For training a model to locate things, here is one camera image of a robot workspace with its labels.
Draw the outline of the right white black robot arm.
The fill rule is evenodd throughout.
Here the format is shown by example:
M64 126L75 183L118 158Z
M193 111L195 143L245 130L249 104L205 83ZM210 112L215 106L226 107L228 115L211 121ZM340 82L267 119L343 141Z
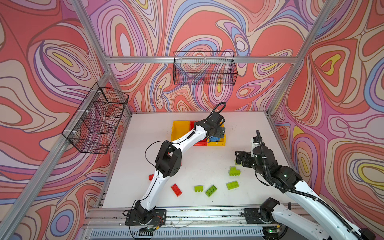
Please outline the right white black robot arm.
M236 163L263 177L261 183L273 187L299 204L314 220L294 213L274 198L268 198L257 209L245 208L248 224L279 223L308 240L374 240L368 228L359 228L327 204L292 168L279 165L259 132L252 139L250 152L236 151Z

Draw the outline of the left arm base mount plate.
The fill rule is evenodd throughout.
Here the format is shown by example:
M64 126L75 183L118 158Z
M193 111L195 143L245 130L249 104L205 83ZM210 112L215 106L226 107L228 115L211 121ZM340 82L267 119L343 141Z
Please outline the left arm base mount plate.
M126 226L154 226L161 227L166 223L167 210L154 209L149 212L140 212L136 209L123 211L126 217Z

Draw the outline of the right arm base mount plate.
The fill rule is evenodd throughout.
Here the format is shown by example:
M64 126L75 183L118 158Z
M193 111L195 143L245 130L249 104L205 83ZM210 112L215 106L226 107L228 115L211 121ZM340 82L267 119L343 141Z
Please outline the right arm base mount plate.
M260 208L244 208L242 214L246 218L247 224L278 224L273 218L272 213Z

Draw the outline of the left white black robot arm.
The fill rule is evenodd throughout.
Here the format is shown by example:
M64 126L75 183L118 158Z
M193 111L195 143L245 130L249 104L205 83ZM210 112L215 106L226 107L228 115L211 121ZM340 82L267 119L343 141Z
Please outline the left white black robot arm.
M155 215L154 208L159 194L165 183L173 177L181 168L182 155L196 143L210 137L223 138L225 118L221 115L227 103L217 104L209 115L203 120L197 121L194 127L182 137L174 141L162 141L162 145L155 158L155 172L150 186L144 196L133 203L132 211L143 223L148 223Z

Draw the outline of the blue lego brick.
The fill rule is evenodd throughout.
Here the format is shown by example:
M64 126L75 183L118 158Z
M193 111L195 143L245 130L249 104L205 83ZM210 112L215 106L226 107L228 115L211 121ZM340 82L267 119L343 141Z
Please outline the blue lego brick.
M210 140L210 142L219 142L219 141L221 140L221 138L211 136L211 137L209 138L209 140Z

